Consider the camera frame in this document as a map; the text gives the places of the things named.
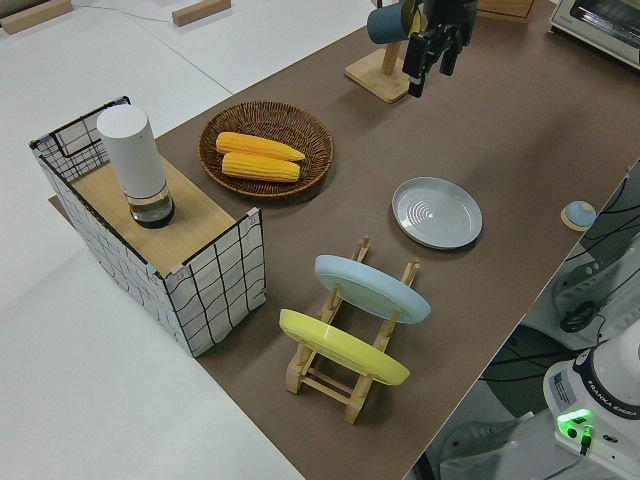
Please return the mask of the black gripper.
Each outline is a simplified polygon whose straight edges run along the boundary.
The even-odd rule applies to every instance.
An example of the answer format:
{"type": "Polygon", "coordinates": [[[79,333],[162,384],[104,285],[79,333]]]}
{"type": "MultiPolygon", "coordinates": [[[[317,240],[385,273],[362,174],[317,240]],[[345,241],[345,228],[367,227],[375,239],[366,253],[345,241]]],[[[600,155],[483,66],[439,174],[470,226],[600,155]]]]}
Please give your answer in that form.
{"type": "Polygon", "coordinates": [[[426,76],[441,55],[441,30],[439,26],[449,26],[445,31],[440,72],[452,75],[458,55],[470,42],[477,15],[477,0],[425,0],[423,13],[427,20],[425,32],[413,33],[407,44],[403,72],[409,78],[408,94],[421,97],[426,76]]]}

